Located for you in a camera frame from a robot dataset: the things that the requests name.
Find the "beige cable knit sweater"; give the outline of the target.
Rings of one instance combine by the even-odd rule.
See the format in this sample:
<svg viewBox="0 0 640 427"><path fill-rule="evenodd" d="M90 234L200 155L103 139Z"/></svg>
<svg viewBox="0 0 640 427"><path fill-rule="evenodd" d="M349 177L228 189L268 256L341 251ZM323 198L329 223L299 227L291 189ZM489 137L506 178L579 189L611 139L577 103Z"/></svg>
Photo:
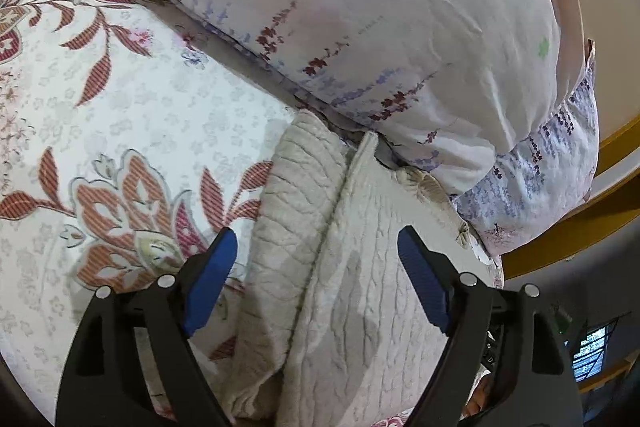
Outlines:
<svg viewBox="0 0 640 427"><path fill-rule="evenodd" d="M398 426L446 338L402 267L405 227L490 286L503 272L428 174L390 170L299 113L272 158L250 240L221 404L240 426Z"/></svg>

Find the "blue screen monitor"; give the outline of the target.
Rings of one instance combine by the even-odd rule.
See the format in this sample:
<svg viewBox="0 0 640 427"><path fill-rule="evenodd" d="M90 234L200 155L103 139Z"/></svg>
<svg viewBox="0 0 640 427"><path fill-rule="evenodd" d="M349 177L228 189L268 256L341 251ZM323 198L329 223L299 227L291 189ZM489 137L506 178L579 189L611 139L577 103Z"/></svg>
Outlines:
<svg viewBox="0 0 640 427"><path fill-rule="evenodd" d="M578 383L602 371L611 332L612 326L605 324L588 332L579 341L578 350L573 355L573 372Z"/></svg>

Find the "blue floral pillow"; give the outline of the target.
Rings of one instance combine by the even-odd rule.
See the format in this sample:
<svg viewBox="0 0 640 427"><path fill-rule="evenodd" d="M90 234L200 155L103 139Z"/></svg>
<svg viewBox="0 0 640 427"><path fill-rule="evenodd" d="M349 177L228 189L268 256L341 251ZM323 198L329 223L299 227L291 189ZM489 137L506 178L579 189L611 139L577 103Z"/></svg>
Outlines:
<svg viewBox="0 0 640 427"><path fill-rule="evenodd" d="M599 156L593 40L586 51L584 77L550 120L454 200L492 257L541 236L589 195Z"/></svg>

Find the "floral quilted bedspread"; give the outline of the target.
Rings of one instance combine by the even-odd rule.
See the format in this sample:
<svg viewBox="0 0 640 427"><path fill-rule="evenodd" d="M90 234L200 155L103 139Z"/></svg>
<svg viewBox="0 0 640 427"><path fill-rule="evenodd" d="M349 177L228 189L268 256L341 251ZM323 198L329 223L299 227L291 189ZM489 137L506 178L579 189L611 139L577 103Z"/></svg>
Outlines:
<svg viewBox="0 0 640 427"><path fill-rule="evenodd" d="M93 291L137 291L229 227L238 257L193 340L222 392L259 199L294 116L162 0L1 0L1 353L45 418Z"/></svg>

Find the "pink floral pillow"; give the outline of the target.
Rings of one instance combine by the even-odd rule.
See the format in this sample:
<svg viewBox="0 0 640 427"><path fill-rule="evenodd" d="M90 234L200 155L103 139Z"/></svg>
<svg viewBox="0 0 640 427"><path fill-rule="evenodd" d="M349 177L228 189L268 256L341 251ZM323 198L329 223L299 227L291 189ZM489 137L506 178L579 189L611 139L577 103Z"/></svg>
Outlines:
<svg viewBox="0 0 640 427"><path fill-rule="evenodd" d="M468 183L584 68L578 0L170 0L345 127Z"/></svg>

